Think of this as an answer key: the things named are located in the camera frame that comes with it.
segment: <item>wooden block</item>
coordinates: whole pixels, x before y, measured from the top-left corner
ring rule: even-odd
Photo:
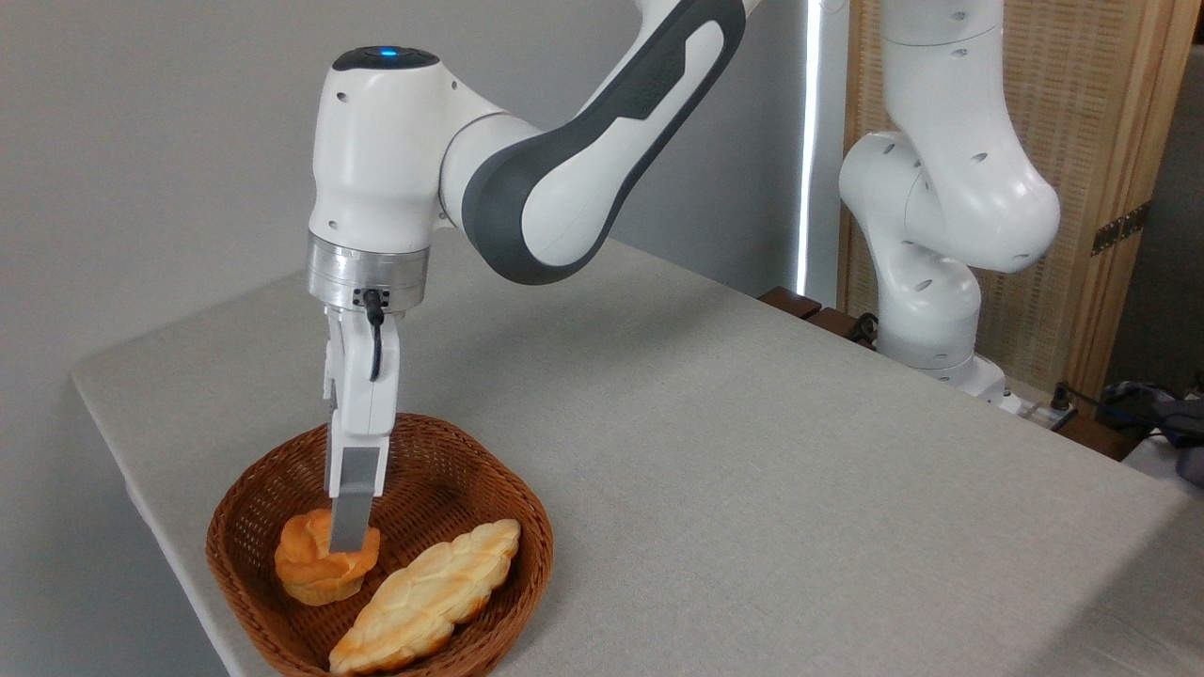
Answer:
[[[1057,432],[1117,461],[1125,460],[1139,443],[1139,440],[1127,437],[1081,413],[1070,417]]]
[[[799,319],[807,319],[820,312],[820,308],[824,307],[818,301],[813,301],[807,296],[799,296],[785,287],[774,287],[773,289],[757,296],[757,300],[768,304],[779,311],[785,311]]]
[[[852,336],[852,330],[857,325],[856,318],[836,308],[824,308],[822,311],[808,317],[807,322],[819,326],[820,329],[827,329],[838,336],[844,336],[845,338]]]

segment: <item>light strip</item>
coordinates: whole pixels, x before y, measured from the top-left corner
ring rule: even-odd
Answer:
[[[810,235],[811,181],[815,175],[815,145],[819,142],[820,41],[824,33],[822,0],[807,0],[807,52],[803,70],[802,186],[798,199],[798,264],[795,293],[807,295],[807,240]]]

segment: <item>gray wall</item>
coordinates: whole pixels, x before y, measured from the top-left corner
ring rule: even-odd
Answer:
[[[1204,370],[1204,46],[1187,60],[1108,382],[1169,388]]]
[[[619,237],[748,293],[792,282],[798,5],[752,16]],[[67,370],[300,269],[330,60],[423,47],[550,126],[637,22],[627,0],[0,4],[0,675],[222,672]]]

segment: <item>woven rattan panel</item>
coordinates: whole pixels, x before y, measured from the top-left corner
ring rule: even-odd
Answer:
[[[879,2],[855,1],[852,12],[846,147],[869,131],[893,128],[883,104]],[[1117,98],[1140,12],[1137,0],[1005,5],[1008,108],[1029,158],[1061,198],[1062,224],[1045,257],[1023,272],[975,271],[982,287],[978,351],[1010,378],[1046,392],[1062,377],[1090,241],[1103,223],[1096,223],[1102,164],[1116,142]],[[848,212],[842,255],[848,312],[872,311],[874,267]]]

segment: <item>bread roll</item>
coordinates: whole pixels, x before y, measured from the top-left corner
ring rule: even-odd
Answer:
[[[294,599],[309,606],[346,600],[360,591],[376,566],[380,530],[368,529],[358,553],[330,552],[330,511],[318,508],[284,523],[276,548],[276,575]]]
[[[330,671],[399,670],[443,648],[506,581],[519,531],[514,519],[482,524],[391,573],[330,652]]]

